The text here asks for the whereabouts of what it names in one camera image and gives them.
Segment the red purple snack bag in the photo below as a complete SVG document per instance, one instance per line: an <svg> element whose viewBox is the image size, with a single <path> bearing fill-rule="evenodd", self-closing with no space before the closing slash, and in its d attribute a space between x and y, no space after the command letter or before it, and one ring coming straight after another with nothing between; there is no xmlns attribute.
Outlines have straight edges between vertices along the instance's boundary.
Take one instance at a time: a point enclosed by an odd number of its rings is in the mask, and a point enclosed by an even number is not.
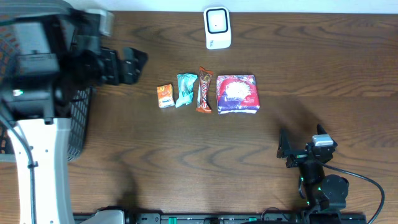
<svg viewBox="0 0 398 224"><path fill-rule="evenodd" d="M216 79L218 114L256 114L260 108L254 75L218 75Z"/></svg>

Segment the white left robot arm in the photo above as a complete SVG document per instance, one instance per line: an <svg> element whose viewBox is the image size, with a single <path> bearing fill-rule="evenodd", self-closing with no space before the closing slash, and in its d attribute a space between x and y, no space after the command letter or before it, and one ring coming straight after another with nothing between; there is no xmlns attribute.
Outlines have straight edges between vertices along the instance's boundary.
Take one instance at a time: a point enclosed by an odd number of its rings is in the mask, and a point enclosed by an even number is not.
<svg viewBox="0 0 398 224"><path fill-rule="evenodd" d="M15 153L21 223L73 223L68 150L78 93L93 85L135 84L146 53L101 46L113 13L101 9L19 16L17 71L1 83L1 122Z"/></svg>

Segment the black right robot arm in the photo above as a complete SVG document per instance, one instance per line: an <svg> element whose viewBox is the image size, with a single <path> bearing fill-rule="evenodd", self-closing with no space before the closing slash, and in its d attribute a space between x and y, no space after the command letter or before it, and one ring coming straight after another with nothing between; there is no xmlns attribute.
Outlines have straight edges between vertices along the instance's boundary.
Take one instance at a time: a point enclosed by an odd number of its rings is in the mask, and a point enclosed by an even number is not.
<svg viewBox="0 0 398 224"><path fill-rule="evenodd" d="M304 149L293 149L287 132L279 134L277 157L286 160L286 167L297 167L300 172L299 194L310 207L319 211L340 211L346 207L349 182L338 175L326 175L323 168L333 159L337 142L319 124L317 134Z"/></svg>

